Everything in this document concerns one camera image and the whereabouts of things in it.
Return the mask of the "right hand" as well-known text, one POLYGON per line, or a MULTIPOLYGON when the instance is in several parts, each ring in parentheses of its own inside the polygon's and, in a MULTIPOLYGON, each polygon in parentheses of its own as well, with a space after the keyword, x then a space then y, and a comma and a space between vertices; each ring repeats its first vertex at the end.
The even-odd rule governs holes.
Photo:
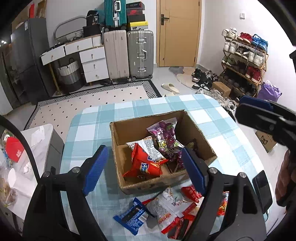
POLYGON ((292 155, 290 154, 290 150, 287 150, 281 163, 280 171, 275 186, 276 202, 279 206, 282 207, 285 207, 287 205, 287 198, 290 196, 290 194, 287 191, 288 185, 290 184, 290 182, 295 183, 295 169, 293 169, 293 171, 290 171, 288 168, 291 161, 292 155))

